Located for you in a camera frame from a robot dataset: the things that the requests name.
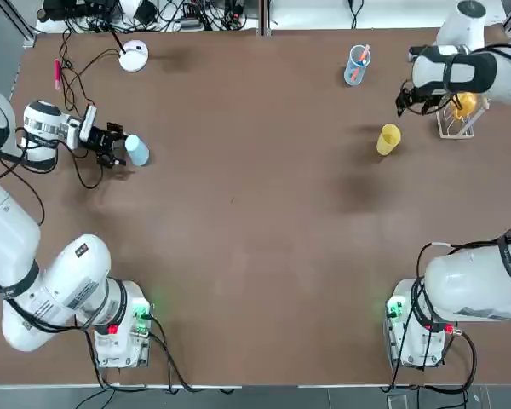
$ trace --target cable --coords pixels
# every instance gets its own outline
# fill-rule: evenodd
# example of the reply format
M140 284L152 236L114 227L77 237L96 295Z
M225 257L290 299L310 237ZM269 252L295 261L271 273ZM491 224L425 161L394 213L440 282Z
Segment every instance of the cable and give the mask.
M93 184L93 185L88 185L83 180L81 174L79 173L79 167L78 167L78 159L79 158L84 158L84 157L76 156L76 154L71 150L71 148L66 144L66 142L64 142L64 141L62 141L60 139L58 139L57 142L59 142L61 145L63 145L68 150L68 152L71 154L72 162L74 163L74 168L76 168L76 175L78 176L78 180L82 184L82 186L85 187L88 190L97 188L100 185L100 182L102 181L102 179L104 177L104 168L103 168L103 166L100 165L100 176L99 176L99 179L96 181L96 183Z
M436 409L455 409L457 407L464 407L466 408L467 407L467 404L469 402L469 393L468 392L464 392L462 394L462 403L459 403L457 405L451 405L451 406L440 406ZM416 390L416 409L420 409L420 388Z
M405 85L406 85L407 83L409 83L409 82L410 82L410 81L409 81L408 79L406 79L406 80L405 80L405 81L401 84L401 86L399 87L399 93L400 93L401 95L403 94L404 89L406 89ZM449 102L451 102L451 101L452 101L452 97L453 97L453 96L455 96L455 95L456 95L456 94L451 95L451 96L450 96L450 97L449 97L449 98L445 101L445 103L443 103L443 104L441 104L441 105L438 105L438 106L437 106L436 108L434 108L433 110L428 110L428 111L426 111L425 113L422 113L422 110L421 110L421 111L416 111L416 110L414 110L412 107L409 107L409 106L407 106L407 107L405 107L405 108L407 108L407 110L408 110L409 112L415 113L416 115L420 115L420 116L431 115L431 114L433 114L433 113L436 113L437 111L441 111L442 109L444 109L444 108L447 106L447 104L448 104Z
M477 372L477 349L475 348L474 342L471 340L471 338L465 331L462 331L460 333L460 336L466 340L466 342L469 345L469 348L471 349L471 371L469 372L469 376L465 384L460 388L455 389L443 389L437 386L425 385L424 386L425 389L429 389L432 390L433 392L439 392L440 394L445 395L459 395L461 393L466 392L469 389L469 387L473 384L475 379L475 373Z
M167 338L164 335L164 330L163 330L163 326L161 325L161 323L151 315L148 315L147 318L157 325L159 332L161 332L161 338L163 339L163 343L165 345L167 345ZM167 356L167 378L169 380L169 390L167 391L167 393L170 395L176 395L180 390L172 389L172 371L171 371L171 369L172 369L172 366L170 364L170 359L168 359L168 356Z
M110 395L110 397L108 398L108 400L106 401L106 403L104 404L103 407L101 407L100 409L104 409L106 406L108 406L108 404L112 401L113 399L113 396L116 394L116 391L112 391L112 394Z
M83 82L81 80L81 76L93 65L95 64L99 59L104 58L106 56L111 55L117 55L119 56L119 51L116 49L106 49L102 51L100 54L98 54L95 58L93 58L86 66L85 68L80 71L76 72L74 69L73 63L68 58L68 40L72 36L72 32L75 30L72 28L70 24L68 24L67 20L65 20L66 28L62 32L62 45L59 47L59 56L60 56L60 81L62 83L62 93L64 98L64 106L65 109L68 112L75 111L78 116L82 116L77 103L76 103L76 95L74 93L74 90L72 88L72 85L77 80L79 83L79 88L82 90L83 97L86 101L90 102L91 104L95 104L95 102L90 99L87 96L87 93L85 92L85 88L83 86ZM66 73L71 72L74 74L74 77L69 81L66 77Z
M149 337L155 341L156 343L158 343L161 348L163 349L163 351L165 352L165 354L167 355L167 358L169 359L169 362L170 364L172 365L172 369L174 370L174 372L176 373L176 376L178 377L178 380L180 381L180 385L187 391L187 392L191 392L191 393L196 393L196 392L202 392L204 389L195 389L195 388L192 388L191 386L189 386L189 384L186 382L186 380L183 378L183 376L180 374L180 371L178 370L178 366L176 365L174 359L172 358L172 355L170 354L170 351L169 351L169 347L163 342L161 341L161 339L159 337L157 337L155 334L151 333L149 334Z
M361 4L359 5L358 9L354 12L353 0L348 0L348 7L350 8L350 13L352 13L352 25L350 26L351 29L358 28L358 14L364 7L364 2L365 0L361 0Z
M28 136L28 132L26 132L25 128L23 128L22 126L19 126L19 127L15 128L15 134L16 134L17 132L19 132L20 130L23 130L23 132L25 132L25 135L26 135L26 136ZM6 166L6 170L0 174L0 179L2 179L3 177L5 177L5 176L9 175L11 172L13 172L13 171L15 170L15 168L16 168L17 166L19 166L19 165L20 165L20 163L21 163L23 160L25 160L25 157L26 157L26 151L28 150L28 138L25 138L25 141L26 141L26 143L25 143L25 145L23 146L23 150L22 150L22 153L21 153L21 155L20 155L19 161L18 161L18 162L15 162L15 163L13 164L13 166L11 166L11 168L9 168L8 166Z
M31 184L26 181L25 179L23 179L21 176L19 176L12 168L8 167L4 162L3 160L0 159L0 163L2 164L2 166L4 168L6 168L7 170L11 170L11 174L13 176L15 176L17 179L19 179L20 181L22 181L29 189L31 189L31 192L34 194L34 196L36 197L36 200L38 201L38 203L40 204L40 209L42 209L42 218L40 219L40 221L38 222L38 226L42 226L43 225L43 222L45 222L45 207L43 206L43 201L42 199L40 198L40 195L37 194L36 192L36 189L34 187L31 186Z
M79 409L81 406L83 406L83 404L85 402L89 402L91 399L97 397L98 395L102 395L105 392L107 392L107 390L104 390L104 389L103 390L99 390L97 393L92 394L91 396L85 398L84 400L82 400L81 402L78 403L78 405L76 406L76 409ZM112 398L115 395L115 393L116 393L115 390L112 391L112 394L110 395L110 398L108 399L108 401L104 404L104 406L101 409L104 409L108 405L108 403L110 403L110 400L112 400Z

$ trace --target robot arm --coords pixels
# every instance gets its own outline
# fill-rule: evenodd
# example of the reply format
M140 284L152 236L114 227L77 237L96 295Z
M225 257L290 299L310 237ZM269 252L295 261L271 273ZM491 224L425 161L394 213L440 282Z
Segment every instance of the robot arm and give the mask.
M82 146L96 146L112 135L110 130L92 126L95 110L89 110L81 127L57 107L41 101L28 106L25 114L28 131L21 146L28 143L29 149L24 152L15 139L13 109L0 95L0 156L30 166L47 160L46 149L55 155L52 142L65 124L75 130L72 135ZM147 363L149 321L142 316L150 314L150 305L135 283L107 277L111 257L104 242L84 234L49 268L40 270L35 261L39 240L38 225L0 187L0 296L8 343L20 351L37 349L56 333L47 328L61 328L76 315L80 330L95 328L100 366Z
M72 150L85 147L94 151L97 164L107 168L126 165L114 154L115 144L127 138L123 127L108 123L107 129L102 130L94 125L95 117L96 107L92 105L88 105L83 118L78 119L47 102L34 101L25 109L25 133L18 145L13 108L0 94L0 158L37 170L50 170L55 166L56 148L61 140Z
M413 88L401 90L396 100L398 115L416 103L424 103L427 111L444 96L459 92L511 104L511 58L502 53L511 57L511 48L496 44L468 54L465 46L412 47Z

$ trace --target brown table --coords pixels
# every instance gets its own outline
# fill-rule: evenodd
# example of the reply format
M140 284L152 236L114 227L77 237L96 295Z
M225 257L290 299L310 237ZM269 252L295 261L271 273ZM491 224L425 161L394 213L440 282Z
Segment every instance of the brown table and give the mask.
M511 227L511 107L492 104L472 141L440 140L433 116L396 117L406 51L435 33L132 36L151 50L142 72L108 58L83 84L98 122L141 135L152 162L107 172L95 191L80 186L65 152L52 174L23 172L47 211L38 261L48 265L81 233L102 237L112 275L140 283L157 304L190 383L388 383L383 305L414 275L420 247ZM363 85L349 89L342 67L356 43L371 45L372 61ZM52 72L59 46L60 36L40 37L24 54L18 121L36 98L62 107ZM79 35L69 53L81 69L113 46L109 35ZM386 123L403 141L382 160L375 143ZM83 164L85 178L97 174L92 160ZM39 218L23 185L2 185ZM511 383L511 323L462 328L479 351L476 382ZM457 342L447 365L424 378L402 370L399 381L461 383L468 357ZM165 384L164 363L153 348L149 369L112 379ZM95 378L81 335L25 354L0 326L0 383Z

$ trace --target cup with pens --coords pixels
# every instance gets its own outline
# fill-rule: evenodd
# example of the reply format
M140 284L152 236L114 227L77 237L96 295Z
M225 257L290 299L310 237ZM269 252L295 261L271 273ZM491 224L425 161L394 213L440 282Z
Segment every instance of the cup with pens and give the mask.
M360 85L370 62L371 53L369 52L369 44L354 45L350 49L347 68L344 70L344 80L347 84L353 87Z

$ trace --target pink pen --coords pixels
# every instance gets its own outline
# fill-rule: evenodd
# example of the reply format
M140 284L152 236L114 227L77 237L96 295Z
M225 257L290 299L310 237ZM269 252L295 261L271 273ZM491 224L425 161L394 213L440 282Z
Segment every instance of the pink pen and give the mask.
M60 90L60 64L57 59L55 59L55 89Z

